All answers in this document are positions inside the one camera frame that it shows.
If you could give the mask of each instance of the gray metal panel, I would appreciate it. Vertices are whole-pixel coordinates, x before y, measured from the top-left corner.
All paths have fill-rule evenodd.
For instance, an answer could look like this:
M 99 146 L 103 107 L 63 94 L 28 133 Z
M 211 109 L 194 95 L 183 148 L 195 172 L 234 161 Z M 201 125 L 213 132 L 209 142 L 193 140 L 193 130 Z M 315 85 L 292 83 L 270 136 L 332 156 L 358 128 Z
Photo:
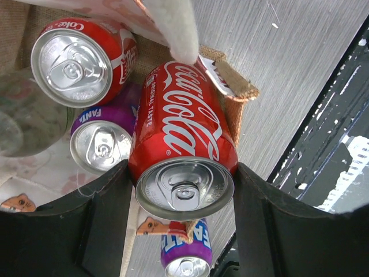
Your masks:
M 261 90 L 246 106 L 238 150 L 267 178 L 368 16 L 369 1 L 200 0 L 194 7 L 200 42 L 225 52 Z M 232 203 L 208 223 L 215 261 L 235 231 Z M 126 276 L 164 276 L 159 261 L 160 238 L 138 237 Z

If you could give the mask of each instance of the can lid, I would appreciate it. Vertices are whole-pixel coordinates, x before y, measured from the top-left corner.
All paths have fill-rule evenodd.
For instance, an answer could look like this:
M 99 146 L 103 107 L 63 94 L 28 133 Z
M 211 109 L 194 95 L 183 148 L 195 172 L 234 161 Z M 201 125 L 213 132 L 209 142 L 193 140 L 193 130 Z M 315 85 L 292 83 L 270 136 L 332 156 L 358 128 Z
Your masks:
M 136 199 L 150 214 L 167 220 L 207 217 L 232 198 L 231 173 L 221 164 L 199 157 L 164 160 L 147 169 L 136 185 Z
M 208 277 L 210 266 L 198 257 L 182 257 L 172 261 L 165 269 L 166 277 Z
M 81 125 L 71 136 L 70 152 L 84 169 L 101 174 L 128 159 L 132 138 L 119 125 L 93 121 Z
M 71 29 L 42 34 L 31 53 L 31 68 L 40 88 L 54 101 L 73 108 L 92 106 L 112 83 L 105 51 L 90 37 Z

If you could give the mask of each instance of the red soda can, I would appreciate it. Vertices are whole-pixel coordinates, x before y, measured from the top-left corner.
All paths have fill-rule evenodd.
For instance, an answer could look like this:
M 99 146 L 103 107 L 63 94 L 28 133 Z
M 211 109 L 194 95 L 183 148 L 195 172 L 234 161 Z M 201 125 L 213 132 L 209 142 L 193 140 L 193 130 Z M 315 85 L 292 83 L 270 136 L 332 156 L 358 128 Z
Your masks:
M 144 82 L 129 168 L 136 199 L 160 218 L 204 218 L 232 198 L 238 158 L 213 85 L 198 65 L 167 62 Z
M 31 67 L 51 99 L 85 108 L 113 100 L 137 53 L 132 33 L 118 22 L 64 18 L 43 29 L 32 49 Z

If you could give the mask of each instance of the purple soda can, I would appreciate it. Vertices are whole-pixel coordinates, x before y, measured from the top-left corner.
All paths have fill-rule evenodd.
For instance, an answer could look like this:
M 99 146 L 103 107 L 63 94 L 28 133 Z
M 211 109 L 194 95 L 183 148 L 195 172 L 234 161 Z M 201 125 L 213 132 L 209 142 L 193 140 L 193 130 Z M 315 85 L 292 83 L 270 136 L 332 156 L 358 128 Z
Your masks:
M 70 153 L 85 170 L 101 175 L 128 159 L 141 86 L 128 83 L 108 105 L 89 108 L 71 127 Z
M 207 277 L 212 259 L 205 219 L 195 226 L 192 244 L 184 243 L 177 235 L 161 236 L 161 264 L 166 277 Z

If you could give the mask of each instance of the can rim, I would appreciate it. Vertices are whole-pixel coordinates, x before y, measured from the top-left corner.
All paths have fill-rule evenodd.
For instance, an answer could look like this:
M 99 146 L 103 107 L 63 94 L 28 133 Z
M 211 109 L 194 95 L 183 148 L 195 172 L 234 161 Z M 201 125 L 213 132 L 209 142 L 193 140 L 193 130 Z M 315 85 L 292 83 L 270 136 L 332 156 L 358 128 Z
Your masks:
M 152 203 L 146 194 L 143 192 L 145 190 L 144 179 L 158 167 L 163 165 L 168 165 L 171 163 L 177 163 L 178 161 L 183 160 L 193 160 L 194 162 L 206 162 L 212 165 L 217 166 L 223 173 L 225 173 L 230 179 L 230 185 L 226 188 L 225 192 L 215 201 L 208 206 L 205 206 L 201 209 L 196 209 L 194 211 L 170 211 L 168 209 L 164 209 Z M 229 170 L 223 166 L 222 164 L 215 162 L 214 160 L 210 160 L 207 158 L 197 157 L 197 156 L 181 156 L 177 158 L 166 159 L 164 161 L 158 162 L 153 166 L 150 166 L 146 169 L 141 176 L 139 177 L 136 186 L 135 186 L 135 198 L 142 209 L 146 212 L 162 219 L 166 220 L 175 220 L 175 221 L 190 221 L 197 220 L 199 218 L 205 218 L 212 214 L 215 214 L 223 207 L 225 207 L 233 198 L 235 186 L 231 173 Z
M 103 91 L 104 93 L 100 93 L 98 95 L 98 97 L 96 97 L 93 101 L 90 102 L 82 102 L 82 103 L 78 103 L 78 102 L 73 102 L 71 100 L 67 100 L 66 98 L 63 98 L 61 96 L 58 95 L 57 91 L 50 88 L 50 86 L 48 86 L 47 82 L 45 81 L 44 77 L 42 76 L 42 72 L 40 70 L 40 67 L 38 66 L 38 61 L 40 58 L 40 53 L 42 48 L 45 45 L 45 42 L 42 41 L 45 38 L 47 38 L 47 35 L 50 36 L 53 33 L 57 32 L 57 31 L 63 31 L 65 34 L 74 34 L 76 36 L 79 36 L 80 38 L 86 40 L 88 43 L 90 43 L 93 47 L 95 47 L 95 50 L 97 50 L 97 53 L 99 54 L 100 58 L 102 60 L 105 61 L 106 67 L 107 67 L 107 74 L 108 74 L 108 78 L 107 78 L 107 83 L 106 86 L 104 88 L 105 91 Z M 72 29 L 64 29 L 64 28 L 56 28 L 56 29 L 52 29 L 49 30 L 43 34 L 41 34 L 35 44 L 32 47 L 32 51 L 31 51 L 31 69 L 32 69 L 32 73 L 33 73 L 33 77 L 35 78 L 37 84 L 39 85 L 39 87 L 42 89 L 42 91 L 48 96 L 50 97 L 52 100 L 54 100 L 55 102 L 62 104 L 64 106 L 67 107 L 71 107 L 71 108 L 87 108 L 90 106 L 93 106 L 95 104 L 97 104 L 98 102 L 100 102 L 102 99 L 104 99 L 104 97 L 108 94 L 110 88 L 111 88 L 111 84 L 112 84 L 112 73 L 113 73 L 113 69 L 111 66 L 111 62 L 110 59 L 108 57 L 108 55 L 106 54 L 106 52 L 104 51 L 104 49 L 92 38 L 90 38 L 88 35 L 78 32 L 76 30 L 72 30 Z
M 110 121 L 105 121 L 105 120 L 94 120 L 94 121 L 90 121 L 90 122 L 86 122 L 84 124 L 82 124 L 81 126 L 79 126 L 74 132 L 73 134 L 71 134 L 70 136 L 70 142 L 69 142 L 69 150 L 70 150 L 70 154 L 73 158 L 73 160 L 80 166 L 82 167 L 84 170 L 87 170 L 88 172 L 95 174 L 95 175 L 102 175 L 105 172 L 107 172 L 108 170 L 104 171 L 104 170 L 99 170 L 96 169 L 95 167 L 89 165 L 88 163 L 86 163 L 83 159 L 80 158 L 80 156 L 77 153 L 77 148 L 76 148 L 76 139 L 77 139 L 77 135 L 79 134 L 80 131 L 82 131 L 83 129 L 87 128 L 88 126 L 92 125 L 93 123 L 109 123 L 112 126 L 119 128 L 122 133 L 128 138 L 130 139 L 131 143 L 132 143 L 132 136 L 130 134 L 128 134 L 128 132 L 126 130 L 124 130 L 124 128 L 120 127 L 118 124 L 114 123 L 114 122 L 110 122 Z
M 208 264 L 207 261 L 205 261 L 203 258 L 200 258 L 200 257 L 197 257 L 197 256 L 185 256 L 185 257 L 180 257 L 180 258 L 177 258 L 175 260 L 172 260 L 168 265 L 167 267 L 165 268 L 164 270 L 164 273 L 165 273 L 165 277 L 176 277 L 175 275 L 173 274 L 170 274 L 168 271 L 169 271 L 169 266 L 175 262 L 175 261 L 178 261 L 178 260 L 183 260 L 184 258 L 195 258 L 195 259 L 200 259 L 202 260 L 205 264 L 206 264 L 206 270 L 204 272 L 204 274 L 198 276 L 198 277 L 208 277 L 209 274 L 210 274 L 210 265 Z

